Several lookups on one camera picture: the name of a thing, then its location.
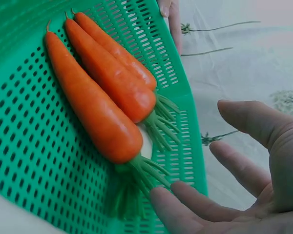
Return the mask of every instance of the hand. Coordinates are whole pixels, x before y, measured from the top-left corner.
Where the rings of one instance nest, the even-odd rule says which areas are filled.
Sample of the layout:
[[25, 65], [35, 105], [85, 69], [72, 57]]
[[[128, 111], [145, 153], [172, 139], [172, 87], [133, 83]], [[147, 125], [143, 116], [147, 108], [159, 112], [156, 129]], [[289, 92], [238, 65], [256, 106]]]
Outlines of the hand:
[[151, 191], [152, 205], [172, 234], [293, 234], [293, 117], [260, 102], [218, 102], [224, 120], [265, 146], [270, 173], [223, 142], [211, 152], [257, 200], [240, 211], [219, 204], [182, 182]]
[[181, 24], [178, 0], [157, 0], [163, 17], [168, 18], [169, 29], [174, 39], [177, 51], [181, 54]]

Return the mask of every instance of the fingernail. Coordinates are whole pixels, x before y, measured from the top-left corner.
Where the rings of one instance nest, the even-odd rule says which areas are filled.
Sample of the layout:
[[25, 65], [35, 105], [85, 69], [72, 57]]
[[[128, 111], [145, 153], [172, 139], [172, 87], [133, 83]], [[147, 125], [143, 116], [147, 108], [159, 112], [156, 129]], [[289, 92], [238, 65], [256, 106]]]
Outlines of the fingernail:
[[164, 6], [162, 8], [162, 15], [166, 18], [169, 16], [169, 8], [168, 7]]
[[228, 99], [220, 99], [218, 102], [230, 102], [231, 100]]

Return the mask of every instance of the green plastic basket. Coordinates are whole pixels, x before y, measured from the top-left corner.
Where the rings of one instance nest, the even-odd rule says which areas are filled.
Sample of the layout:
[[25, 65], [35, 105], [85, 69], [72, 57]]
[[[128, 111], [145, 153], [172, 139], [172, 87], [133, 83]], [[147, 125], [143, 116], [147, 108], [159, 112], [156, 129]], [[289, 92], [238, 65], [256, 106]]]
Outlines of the green plastic basket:
[[180, 145], [153, 148], [152, 159], [207, 194], [192, 93], [156, 0], [0, 0], [0, 194], [68, 233], [161, 234], [150, 204], [147, 219], [106, 215], [113, 170], [74, 115], [48, 61], [50, 29], [70, 47], [64, 11], [86, 12], [157, 78], [159, 93], [179, 105]]

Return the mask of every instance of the orange carrot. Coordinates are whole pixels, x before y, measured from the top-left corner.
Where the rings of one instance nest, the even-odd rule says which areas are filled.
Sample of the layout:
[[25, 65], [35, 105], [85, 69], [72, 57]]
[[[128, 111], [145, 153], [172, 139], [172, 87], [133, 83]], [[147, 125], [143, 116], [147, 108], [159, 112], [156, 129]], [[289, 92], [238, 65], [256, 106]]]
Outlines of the orange carrot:
[[98, 151], [113, 163], [125, 163], [141, 150], [137, 126], [80, 67], [58, 37], [45, 36], [54, 72], [73, 110]]
[[112, 215], [123, 218], [126, 207], [136, 202], [133, 215], [143, 215], [141, 193], [149, 198], [154, 187], [147, 173], [169, 188], [168, 181], [156, 170], [169, 175], [159, 164], [140, 154], [142, 136], [138, 127], [117, 107], [110, 97], [81, 68], [61, 40], [49, 31], [45, 35], [54, 72], [72, 106], [98, 151], [114, 163], [121, 180], [113, 195]]
[[82, 12], [75, 13], [75, 21], [82, 27], [99, 45], [106, 49], [117, 61], [119, 61], [128, 71], [130, 71], [136, 78], [143, 81], [144, 84], [152, 91], [155, 92], [157, 97], [155, 110], [162, 117], [174, 120], [171, 113], [165, 108], [168, 106], [175, 112], [179, 113], [179, 108], [172, 101], [157, 94], [155, 88], [157, 86], [156, 78], [152, 73], [144, 67], [131, 53], [124, 47], [110, 37], [103, 31], [91, 18]]
[[91, 18], [82, 12], [74, 13], [75, 21], [95, 41], [113, 55], [133, 75], [141, 79], [150, 90], [155, 90], [157, 82], [152, 73], [144, 67], [124, 47], [103, 31]]
[[155, 94], [123, 67], [74, 20], [67, 18], [65, 28], [70, 42], [80, 55], [90, 76], [95, 79], [118, 107], [134, 123], [143, 121], [160, 149], [163, 149], [161, 145], [169, 150], [171, 150], [171, 147], [157, 127], [179, 143], [179, 139], [165, 124], [176, 131], [178, 129], [155, 114]]

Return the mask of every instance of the table surface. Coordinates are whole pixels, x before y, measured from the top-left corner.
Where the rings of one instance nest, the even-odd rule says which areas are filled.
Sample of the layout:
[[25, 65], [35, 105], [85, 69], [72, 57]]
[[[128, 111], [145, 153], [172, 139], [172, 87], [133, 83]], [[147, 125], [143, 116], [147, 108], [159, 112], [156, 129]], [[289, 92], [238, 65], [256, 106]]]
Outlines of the table surface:
[[[183, 54], [233, 47], [182, 57], [203, 135], [234, 131], [218, 113], [219, 99], [259, 100], [293, 115], [293, 0], [181, 0], [180, 8], [181, 23], [192, 29], [261, 21], [183, 36]], [[223, 141], [269, 169], [267, 150], [248, 135], [235, 133]], [[248, 208], [254, 197], [218, 163], [208, 146], [203, 150], [210, 198], [228, 207]], [[63, 232], [0, 197], [1, 233]]]

